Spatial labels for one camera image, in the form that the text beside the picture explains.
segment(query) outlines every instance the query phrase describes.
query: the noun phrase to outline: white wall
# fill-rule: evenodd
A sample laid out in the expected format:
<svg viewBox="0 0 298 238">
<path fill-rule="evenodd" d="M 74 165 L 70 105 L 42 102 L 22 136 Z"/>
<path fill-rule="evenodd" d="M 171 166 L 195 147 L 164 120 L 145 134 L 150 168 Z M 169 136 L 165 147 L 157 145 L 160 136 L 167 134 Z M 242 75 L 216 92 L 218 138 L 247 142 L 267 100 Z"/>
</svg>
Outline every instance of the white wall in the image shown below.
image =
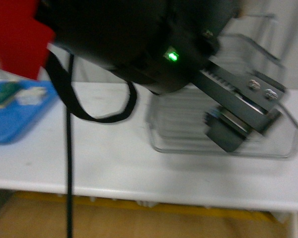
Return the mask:
<svg viewBox="0 0 298 238">
<path fill-rule="evenodd" d="M 293 28 L 293 26 L 290 26 L 289 23 L 292 19 L 292 13 L 298 13 L 298 9 L 296 9 L 297 5 L 298 0 L 271 0 L 270 4 L 268 4 L 266 11 L 276 14 L 279 22 L 272 50 L 272 53 L 278 57 L 280 56 L 281 49 L 283 48 L 283 42 L 288 30 Z M 260 5 L 252 6 L 253 12 L 257 12 L 259 9 Z M 56 47 L 51 47 L 51 49 L 66 65 L 67 53 L 61 49 L 57 49 Z M 290 53 L 284 62 L 284 65 L 288 69 L 288 76 L 286 78 L 285 85 L 289 88 L 298 88 L 298 35 L 294 38 L 293 47 L 291 47 Z M 48 79 L 45 73 L 42 73 L 41 78 Z M 83 59 L 79 59 L 79 61 L 76 62 L 75 81 L 123 82 L 118 77 Z"/>
</svg>

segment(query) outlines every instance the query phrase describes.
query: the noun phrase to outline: wooden floor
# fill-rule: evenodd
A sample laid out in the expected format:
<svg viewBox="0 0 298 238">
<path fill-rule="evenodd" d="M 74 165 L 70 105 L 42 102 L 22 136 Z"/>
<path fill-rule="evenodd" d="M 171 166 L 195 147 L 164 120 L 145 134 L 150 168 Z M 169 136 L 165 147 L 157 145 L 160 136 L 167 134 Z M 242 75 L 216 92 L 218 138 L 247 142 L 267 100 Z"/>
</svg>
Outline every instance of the wooden floor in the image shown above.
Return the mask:
<svg viewBox="0 0 298 238">
<path fill-rule="evenodd" d="M 78 202 L 74 206 L 74 238 L 286 237 L 286 226 L 267 215 L 252 217 L 222 211 L 220 216 L 216 209 L 201 212 L 205 209 L 197 207 L 133 209 L 108 205 L 114 201 L 102 204 L 107 205 Z M 62 198 L 53 201 L 14 196 L 0 211 L 0 238 L 65 238 L 65 213 Z"/>
</svg>

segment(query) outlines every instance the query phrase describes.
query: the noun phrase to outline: black cable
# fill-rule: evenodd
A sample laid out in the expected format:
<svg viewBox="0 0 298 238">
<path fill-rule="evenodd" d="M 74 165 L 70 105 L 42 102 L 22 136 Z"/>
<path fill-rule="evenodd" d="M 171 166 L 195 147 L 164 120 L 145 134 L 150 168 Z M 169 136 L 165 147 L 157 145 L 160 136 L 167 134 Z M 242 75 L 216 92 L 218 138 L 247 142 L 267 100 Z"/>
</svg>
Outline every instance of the black cable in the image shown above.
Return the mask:
<svg viewBox="0 0 298 238">
<path fill-rule="evenodd" d="M 70 54 L 69 75 L 70 83 L 73 77 L 74 55 Z M 66 139 L 67 139 L 67 237 L 73 237 L 73 151 L 72 151 L 72 118 L 66 108 Z"/>
</svg>

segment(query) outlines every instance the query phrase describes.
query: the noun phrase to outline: screw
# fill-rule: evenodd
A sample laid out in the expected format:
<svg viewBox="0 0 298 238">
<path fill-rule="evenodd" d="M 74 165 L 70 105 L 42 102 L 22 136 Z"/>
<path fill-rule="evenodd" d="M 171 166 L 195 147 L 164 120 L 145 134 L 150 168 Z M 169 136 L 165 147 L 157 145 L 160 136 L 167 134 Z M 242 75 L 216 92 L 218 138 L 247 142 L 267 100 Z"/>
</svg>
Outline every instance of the screw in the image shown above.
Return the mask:
<svg viewBox="0 0 298 238">
<path fill-rule="evenodd" d="M 278 94 L 275 93 L 273 90 L 271 89 L 266 89 L 265 90 L 265 98 L 269 101 L 272 100 L 277 100 L 278 99 Z"/>
<path fill-rule="evenodd" d="M 212 33 L 212 31 L 210 31 L 210 30 L 206 30 L 205 32 L 203 32 L 203 34 L 202 34 L 205 38 L 211 38 L 211 37 L 213 37 L 213 33 Z"/>
<path fill-rule="evenodd" d="M 251 79 L 249 82 L 248 82 L 248 87 L 251 89 L 251 90 L 254 90 L 254 91 L 257 91 L 260 89 L 260 84 L 254 80 L 254 79 Z"/>
</svg>

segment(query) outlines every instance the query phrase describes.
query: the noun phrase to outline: green led light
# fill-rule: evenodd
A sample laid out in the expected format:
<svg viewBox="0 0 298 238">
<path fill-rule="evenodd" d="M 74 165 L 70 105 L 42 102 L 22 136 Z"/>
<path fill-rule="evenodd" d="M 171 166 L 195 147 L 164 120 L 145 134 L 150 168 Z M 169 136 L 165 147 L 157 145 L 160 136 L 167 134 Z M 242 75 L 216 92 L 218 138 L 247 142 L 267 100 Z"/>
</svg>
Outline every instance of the green led light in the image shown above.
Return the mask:
<svg viewBox="0 0 298 238">
<path fill-rule="evenodd" d="M 179 55 L 176 52 L 171 52 L 170 54 L 168 54 L 168 57 L 170 60 L 176 62 L 179 58 Z"/>
</svg>

